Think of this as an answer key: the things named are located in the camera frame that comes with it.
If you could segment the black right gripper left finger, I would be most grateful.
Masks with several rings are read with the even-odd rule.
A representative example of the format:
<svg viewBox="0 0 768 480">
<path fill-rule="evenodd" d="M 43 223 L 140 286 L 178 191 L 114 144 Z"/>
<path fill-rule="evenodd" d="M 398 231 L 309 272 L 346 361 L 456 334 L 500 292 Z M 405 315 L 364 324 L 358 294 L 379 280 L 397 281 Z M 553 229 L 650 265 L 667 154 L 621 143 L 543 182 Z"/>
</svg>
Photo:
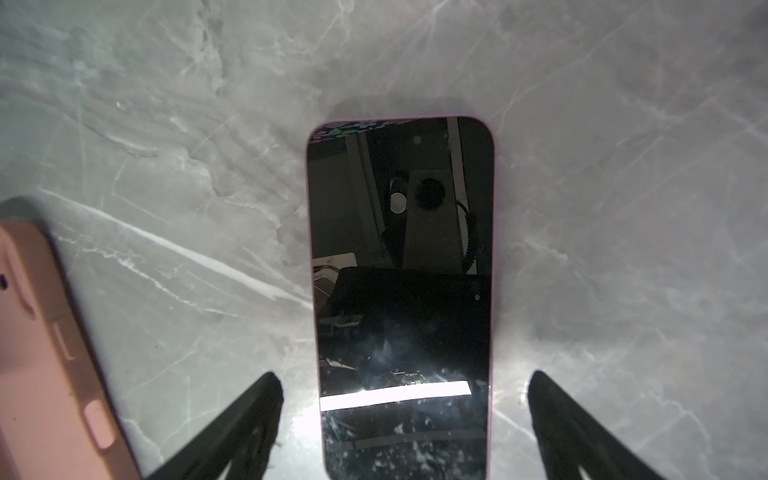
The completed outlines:
<svg viewBox="0 0 768 480">
<path fill-rule="evenodd" d="M 159 467 L 151 479 L 261 479 L 275 445 L 284 395 L 267 372 Z"/>
</svg>

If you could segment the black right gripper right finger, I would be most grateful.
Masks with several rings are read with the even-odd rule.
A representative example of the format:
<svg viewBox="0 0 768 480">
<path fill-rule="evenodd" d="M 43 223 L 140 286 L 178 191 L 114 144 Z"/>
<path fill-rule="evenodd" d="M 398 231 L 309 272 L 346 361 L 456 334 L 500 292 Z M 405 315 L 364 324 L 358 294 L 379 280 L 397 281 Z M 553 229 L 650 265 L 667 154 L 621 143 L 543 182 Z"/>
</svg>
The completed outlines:
<svg viewBox="0 0 768 480">
<path fill-rule="evenodd" d="M 658 479 L 545 372 L 527 390 L 532 427 L 549 479 Z"/>
</svg>

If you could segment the pink phone case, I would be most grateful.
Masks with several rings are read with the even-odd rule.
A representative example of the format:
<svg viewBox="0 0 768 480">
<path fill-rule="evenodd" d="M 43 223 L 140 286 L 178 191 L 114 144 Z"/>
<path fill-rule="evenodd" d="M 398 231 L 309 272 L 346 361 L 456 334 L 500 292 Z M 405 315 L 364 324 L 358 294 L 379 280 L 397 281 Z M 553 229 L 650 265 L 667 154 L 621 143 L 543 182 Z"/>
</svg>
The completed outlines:
<svg viewBox="0 0 768 480">
<path fill-rule="evenodd" d="M 1 223 L 1 476 L 137 479 L 51 245 Z"/>
</svg>

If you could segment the pink-edged smartphone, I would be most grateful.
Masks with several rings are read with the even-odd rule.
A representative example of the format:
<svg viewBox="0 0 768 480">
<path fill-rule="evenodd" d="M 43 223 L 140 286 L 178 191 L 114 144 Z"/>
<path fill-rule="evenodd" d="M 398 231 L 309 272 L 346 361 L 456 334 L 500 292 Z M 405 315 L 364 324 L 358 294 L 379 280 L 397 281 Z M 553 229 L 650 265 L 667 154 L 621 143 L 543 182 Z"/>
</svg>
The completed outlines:
<svg viewBox="0 0 768 480">
<path fill-rule="evenodd" d="M 324 465 L 488 471 L 496 148 L 468 116 L 317 128 L 307 145 Z"/>
</svg>

